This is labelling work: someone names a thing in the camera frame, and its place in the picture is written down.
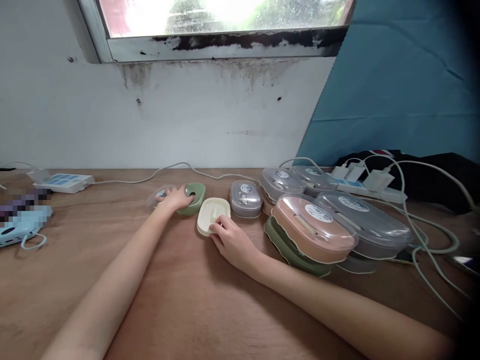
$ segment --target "wooden tabletop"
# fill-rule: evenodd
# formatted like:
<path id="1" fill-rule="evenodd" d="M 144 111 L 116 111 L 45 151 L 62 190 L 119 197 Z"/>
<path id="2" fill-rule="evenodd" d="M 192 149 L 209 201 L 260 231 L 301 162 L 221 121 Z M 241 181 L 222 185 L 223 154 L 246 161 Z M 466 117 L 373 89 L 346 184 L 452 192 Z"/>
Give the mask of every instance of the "wooden tabletop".
<path id="1" fill-rule="evenodd" d="M 214 176 L 243 174 L 258 179 L 261 169 L 206 169 Z M 96 181 L 139 180 L 152 170 L 64 170 Z M 0 184 L 29 189 L 24 170 L 0 172 Z M 55 193 L 53 215 L 39 249 L 18 244 L 0 249 L 0 349 L 2 359 L 37 359 L 82 296 L 150 214 L 146 200 L 162 185 L 199 182 L 206 198 L 229 199 L 234 177 L 213 180 L 189 169 L 159 172 L 139 184 L 98 184 L 76 194 Z M 455 216 L 441 206 L 408 202 L 416 215 L 453 231 L 462 245 L 475 241 L 473 215 Z M 405 221 L 396 212 L 383 208 Z M 283 261 L 263 232 L 267 217 L 232 219 L 255 245 Z M 196 230 L 197 216 L 175 215 L 168 224 L 106 359 L 361 359 L 362 356 L 301 309 L 228 264 Z M 449 245 L 424 223 L 434 248 Z M 424 254 L 421 268 L 458 311 L 467 305 L 435 272 Z M 439 264 L 459 287 L 472 280 L 443 259 Z M 447 335 L 456 318 L 432 294 L 415 268 L 381 262 L 374 274 L 335 268 L 326 281 L 366 296 Z"/>

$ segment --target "rain-speckled window glass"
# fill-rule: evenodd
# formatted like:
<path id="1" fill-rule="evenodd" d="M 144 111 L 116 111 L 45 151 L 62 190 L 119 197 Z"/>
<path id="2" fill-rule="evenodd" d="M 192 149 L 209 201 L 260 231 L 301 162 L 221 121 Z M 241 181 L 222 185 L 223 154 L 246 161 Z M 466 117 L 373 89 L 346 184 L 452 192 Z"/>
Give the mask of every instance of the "rain-speckled window glass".
<path id="1" fill-rule="evenodd" d="M 353 0 L 100 0 L 111 38 L 345 25 Z"/>

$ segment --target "power strip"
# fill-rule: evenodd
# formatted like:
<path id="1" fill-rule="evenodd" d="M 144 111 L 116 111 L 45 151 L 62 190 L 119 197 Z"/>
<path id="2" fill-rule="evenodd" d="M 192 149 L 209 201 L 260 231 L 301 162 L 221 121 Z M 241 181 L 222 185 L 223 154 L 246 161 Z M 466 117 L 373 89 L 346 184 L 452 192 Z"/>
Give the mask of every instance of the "power strip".
<path id="1" fill-rule="evenodd" d="M 56 193 L 75 194 L 85 190 L 87 186 L 94 183 L 95 179 L 91 175 L 74 175 L 58 173 L 44 183 L 33 183 L 37 189 L 50 189 Z"/>
<path id="2" fill-rule="evenodd" d="M 363 181 L 347 181 L 345 179 L 335 180 L 338 182 L 338 190 L 345 193 L 357 194 L 369 198 L 385 200 L 389 203 L 395 204 L 403 204 L 403 202 L 406 201 L 408 198 L 405 193 L 401 192 L 400 190 L 392 189 L 391 187 L 386 187 L 385 190 L 380 191 L 380 196 L 378 192 L 368 190 L 364 186 Z"/>

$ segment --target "round label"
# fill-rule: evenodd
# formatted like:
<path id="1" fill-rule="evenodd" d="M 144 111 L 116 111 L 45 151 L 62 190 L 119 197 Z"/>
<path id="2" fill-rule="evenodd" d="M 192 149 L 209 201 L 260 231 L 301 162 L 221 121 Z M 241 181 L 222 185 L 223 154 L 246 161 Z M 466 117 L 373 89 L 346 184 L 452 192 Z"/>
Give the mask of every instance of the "round label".
<path id="1" fill-rule="evenodd" d="M 334 220 L 332 216 L 328 212 L 323 210 L 321 207 L 308 204 L 308 205 L 305 205 L 305 210 L 315 219 L 320 220 L 324 223 L 331 223 Z"/>
<path id="2" fill-rule="evenodd" d="M 349 207 L 350 209 L 360 211 L 362 213 L 368 213 L 370 209 L 363 205 L 360 201 L 357 201 L 355 199 L 352 199 L 350 197 L 346 196 L 340 196 L 338 200 L 345 205 L 346 207 Z"/>
<path id="3" fill-rule="evenodd" d="M 242 186 L 240 186 L 240 190 L 248 194 L 248 193 L 251 193 L 254 190 L 254 188 L 251 187 L 250 185 L 243 184 Z"/>
<path id="4" fill-rule="evenodd" d="M 307 168 L 305 171 L 307 173 L 311 174 L 311 175 L 322 175 L 322 173 L 320 171 L 318 171 L 315 168 L 311 168 L 311 167 Z"/>
<path id="5" fill-rule="evenodd" d="M 275 175 L 278 176 L 279 178 L 288 178 L 289 175 L 285 171 L 275 171 Z"/>

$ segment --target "blue curtain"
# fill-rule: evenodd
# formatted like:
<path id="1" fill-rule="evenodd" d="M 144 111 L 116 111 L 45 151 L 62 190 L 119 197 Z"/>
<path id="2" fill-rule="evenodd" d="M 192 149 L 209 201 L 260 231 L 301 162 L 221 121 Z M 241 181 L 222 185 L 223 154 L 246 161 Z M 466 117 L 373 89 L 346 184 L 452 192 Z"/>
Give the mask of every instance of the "blue curtain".
<path id="1" fill-rule="evenodd" d="M 371 149 L 480 162 L 477 69 L 442 0 L 358 0 L 298 151 L 321 165 Z"/>

